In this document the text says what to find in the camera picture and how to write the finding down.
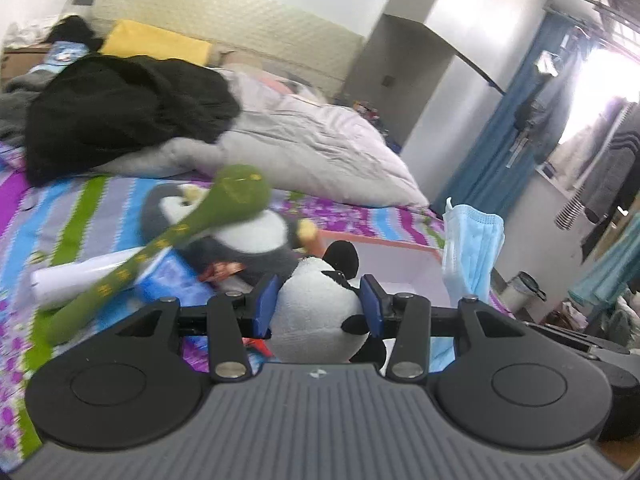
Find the striped bed sheet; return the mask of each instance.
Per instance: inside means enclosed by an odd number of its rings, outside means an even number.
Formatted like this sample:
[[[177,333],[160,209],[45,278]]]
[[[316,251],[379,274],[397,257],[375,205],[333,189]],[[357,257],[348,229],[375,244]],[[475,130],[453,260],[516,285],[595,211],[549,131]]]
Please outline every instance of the striped bed sheet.
[[[30,275],[142,244],[137,224],[146,194],[165,180],[94,176],[29,190],[22,173],[0,170],[0,467],[11,470],[40,445],[24,407],[24,387],[42,364],[140,307],[132,291],[114,298],[81,335],[51,348],[42,337]],[[444,226],[428,210],[369,209],[274,191],[272,209],[326,230],[444,247]],[[492,294],[492,303],[502,305]],[[195,368],[206,356],[185,345]]]

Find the wooden bedside table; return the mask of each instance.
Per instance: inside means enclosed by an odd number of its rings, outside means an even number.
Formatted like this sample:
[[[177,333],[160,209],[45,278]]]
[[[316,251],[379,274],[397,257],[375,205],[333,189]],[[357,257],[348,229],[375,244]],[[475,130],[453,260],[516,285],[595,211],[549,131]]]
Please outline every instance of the wooden bedside table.
[[[45,54],[50,48],[50,44],[40,44],[15,50],[5,50],[2,53],[2,61],[0,63],[0,88],[4,88],[9,79],[26,74],[34,66],[42,63]]]

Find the yellow pillow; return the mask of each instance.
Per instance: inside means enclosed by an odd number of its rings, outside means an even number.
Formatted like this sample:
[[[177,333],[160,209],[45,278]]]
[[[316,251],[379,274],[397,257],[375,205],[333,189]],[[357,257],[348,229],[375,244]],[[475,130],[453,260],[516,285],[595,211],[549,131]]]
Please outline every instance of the yellow pillow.
[[[181,59],[204,66],[211,44],[194,40],[163,28],[131,20],[118,20],[100,52],[110,56],[150,56],[156,59]]]

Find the cream padded headboard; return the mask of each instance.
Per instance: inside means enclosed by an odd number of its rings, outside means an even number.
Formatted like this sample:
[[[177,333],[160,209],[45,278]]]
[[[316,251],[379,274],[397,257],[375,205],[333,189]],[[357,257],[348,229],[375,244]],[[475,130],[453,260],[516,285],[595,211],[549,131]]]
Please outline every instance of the cream padded headboard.
[[[340,25],[274,0],[96,0],[93,16],[103,34],[127,18],[276,60],[329,95],[363,43]]]

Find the green massage hammer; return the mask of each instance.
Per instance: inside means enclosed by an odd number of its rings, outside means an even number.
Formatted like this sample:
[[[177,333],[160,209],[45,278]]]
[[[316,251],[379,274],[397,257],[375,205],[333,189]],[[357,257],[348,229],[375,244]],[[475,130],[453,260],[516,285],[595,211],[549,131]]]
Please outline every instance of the green massage hammer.
[[[46,327],[47,340],[52,345],[69,341],[162,249],[187,242],[205,229],[253,218],[267,207],[270,197],[269,184],[253,166],[223,168],[194,211],[57,311]]]

